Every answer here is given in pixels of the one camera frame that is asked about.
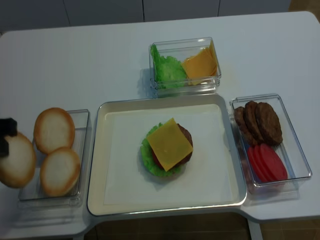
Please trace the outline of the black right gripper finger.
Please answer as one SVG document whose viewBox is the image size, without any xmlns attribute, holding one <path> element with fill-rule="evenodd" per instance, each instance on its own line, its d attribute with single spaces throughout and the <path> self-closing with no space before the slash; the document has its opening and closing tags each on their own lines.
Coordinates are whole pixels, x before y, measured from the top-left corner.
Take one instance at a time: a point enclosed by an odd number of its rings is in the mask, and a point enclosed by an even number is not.
<svg viewBox="0 0 320 240">
<path fill-rule="evenodd" d="M 9 155 L 9 144 L 5 139 L 0 140 L 0 157 Z"/>
</svg>

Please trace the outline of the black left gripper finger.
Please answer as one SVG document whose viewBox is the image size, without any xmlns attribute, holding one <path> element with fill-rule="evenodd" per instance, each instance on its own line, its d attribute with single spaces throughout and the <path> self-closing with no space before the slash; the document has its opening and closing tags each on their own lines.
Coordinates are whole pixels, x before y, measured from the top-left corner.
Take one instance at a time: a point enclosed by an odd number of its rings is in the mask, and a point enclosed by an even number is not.
<svg viewBox="0 0 320 240">
<path fill-rule="evenodd" d="M 0 136 L 14 137 L 18 134 L 17 121 L 13 118 L 1 118 L 0 119 Z"/>
</svg>

